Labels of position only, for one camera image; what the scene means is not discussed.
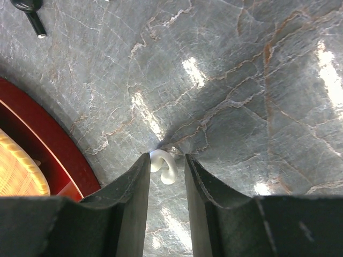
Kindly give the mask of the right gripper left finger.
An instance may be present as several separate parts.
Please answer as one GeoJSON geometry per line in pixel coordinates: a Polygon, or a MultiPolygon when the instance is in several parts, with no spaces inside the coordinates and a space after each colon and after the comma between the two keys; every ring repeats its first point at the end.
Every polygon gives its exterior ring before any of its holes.
{"type": "Polygon", "coordinates": [[[1,256],[142,256],[150,155],[79,202],[2,197],[1,256]]]}

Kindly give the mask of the white earbud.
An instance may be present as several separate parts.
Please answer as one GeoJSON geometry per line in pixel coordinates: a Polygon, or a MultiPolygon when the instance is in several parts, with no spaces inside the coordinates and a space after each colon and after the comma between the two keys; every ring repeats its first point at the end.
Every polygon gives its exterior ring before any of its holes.
{"type": "Polygon", "coordinates": [[[171,154],[164,150],[156,149],[150,152],[150,172],[156,173],[160,170],[160,179],[165,185],[176,182],[178,176],[177,165],[171,154]]]}

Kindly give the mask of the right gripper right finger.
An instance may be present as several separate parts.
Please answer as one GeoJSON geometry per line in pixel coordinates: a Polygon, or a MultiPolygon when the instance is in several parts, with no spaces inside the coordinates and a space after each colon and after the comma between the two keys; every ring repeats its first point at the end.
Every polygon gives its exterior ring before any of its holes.
{"type": "Polygon", "coordinates": [[[246,196],[185,157],[194,256],[342,256],[339,195],[246,196]]]}

